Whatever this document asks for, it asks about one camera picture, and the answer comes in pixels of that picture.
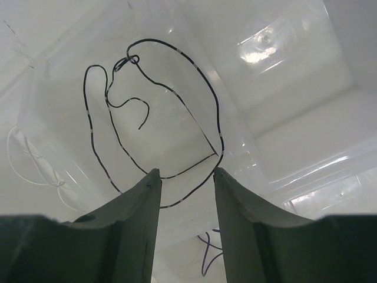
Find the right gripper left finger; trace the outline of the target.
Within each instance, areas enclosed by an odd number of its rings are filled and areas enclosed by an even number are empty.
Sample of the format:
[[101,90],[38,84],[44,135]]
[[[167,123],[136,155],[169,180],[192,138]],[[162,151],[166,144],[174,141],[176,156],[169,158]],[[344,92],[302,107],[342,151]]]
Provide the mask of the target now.
[[72,222],[1,217],[2,282],[150,282],[162,181],[134,187]]

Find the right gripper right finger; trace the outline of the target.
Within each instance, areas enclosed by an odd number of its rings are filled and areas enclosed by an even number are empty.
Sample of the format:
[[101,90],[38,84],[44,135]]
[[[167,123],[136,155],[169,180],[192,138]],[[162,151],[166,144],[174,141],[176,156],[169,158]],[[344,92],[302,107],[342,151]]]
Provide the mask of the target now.
[[242,186],[224,169],[214,188],[228,282],[375,282],[376,216],[311,220]]

